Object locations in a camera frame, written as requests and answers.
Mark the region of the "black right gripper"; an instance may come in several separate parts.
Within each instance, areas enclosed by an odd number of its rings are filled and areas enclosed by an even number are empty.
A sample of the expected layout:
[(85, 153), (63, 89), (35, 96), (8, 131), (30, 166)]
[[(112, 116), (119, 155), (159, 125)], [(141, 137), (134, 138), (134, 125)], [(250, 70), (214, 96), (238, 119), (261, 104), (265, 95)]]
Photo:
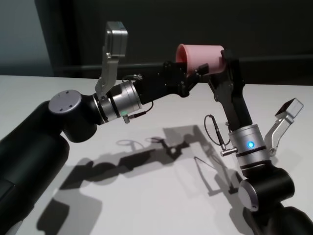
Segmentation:
[(209, 75), (208, 85), (214, 99), (221, 103), (231, 131), (252, 124), (250, 113), (243, 97), (245, 80), (242, 77), (239, 58), (231, 50), (221, 51), (225, 62), (226, 75)]

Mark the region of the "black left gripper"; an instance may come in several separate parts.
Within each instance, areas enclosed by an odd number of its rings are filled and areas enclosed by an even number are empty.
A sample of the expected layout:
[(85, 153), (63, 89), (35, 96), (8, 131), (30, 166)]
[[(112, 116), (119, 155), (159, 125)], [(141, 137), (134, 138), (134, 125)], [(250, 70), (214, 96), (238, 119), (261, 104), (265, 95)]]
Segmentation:
[(135, 90), (142, 103), (149, 103), (170, 94), (185, 98), (208, 73), (207, 63), (187, 72), (186, 62), (165, 62), (158, 71), (153, 71), (136, 81)]

